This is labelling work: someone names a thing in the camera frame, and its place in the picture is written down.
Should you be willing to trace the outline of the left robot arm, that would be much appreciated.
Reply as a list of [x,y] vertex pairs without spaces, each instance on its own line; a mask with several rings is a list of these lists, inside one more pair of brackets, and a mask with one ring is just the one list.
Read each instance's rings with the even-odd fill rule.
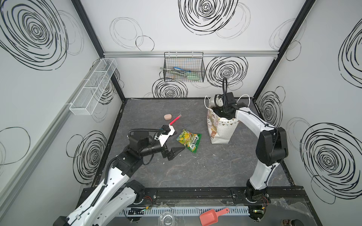
[[144,164],[145,156],[161,153],[172,160],[184,147],[167,148],[167,140],[176,134],[172,125],[161,129],[132,129],[129,144],[107,165],[104,180],[87,199],[67,217],[60,216],[55,226],[105,226],[131,204],[143,201],[145,187],[131,176]]

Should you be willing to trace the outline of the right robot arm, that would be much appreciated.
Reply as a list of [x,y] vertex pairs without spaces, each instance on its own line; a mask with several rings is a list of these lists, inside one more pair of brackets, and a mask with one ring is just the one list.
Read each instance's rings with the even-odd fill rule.
[[254,173],[247,181],[245,196],[248,202],[256,203],[267,193],[270,177],[279,164],[288,156],[286,131],[273,126],[244,103],[238,104],[232,92],[227,91],[227,78],[223,78],[223,94],[215,95],[211,108],[217,116],[227,120],[237,120],[246,125],[258,138],[255,154],[258,159]]

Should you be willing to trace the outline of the white patterned paper bag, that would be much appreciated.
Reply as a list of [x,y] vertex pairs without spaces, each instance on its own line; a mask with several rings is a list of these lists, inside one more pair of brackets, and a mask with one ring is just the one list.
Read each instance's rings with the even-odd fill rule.
[[211,143],[228,144],[240,121],[219,117],[212,109],[216,107],[215,101],[207,96],[204,98],[204,106],[207,109],[207,129]]

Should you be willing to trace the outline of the green Fox's candy bag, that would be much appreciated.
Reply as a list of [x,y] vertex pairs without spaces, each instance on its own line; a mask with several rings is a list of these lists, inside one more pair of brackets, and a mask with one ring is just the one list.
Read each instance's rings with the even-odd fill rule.
[[184,145],[189,151],[196,153],[199,148],[201,138],[201,134],[191,133],[187,130],[183,130],[176,140]]

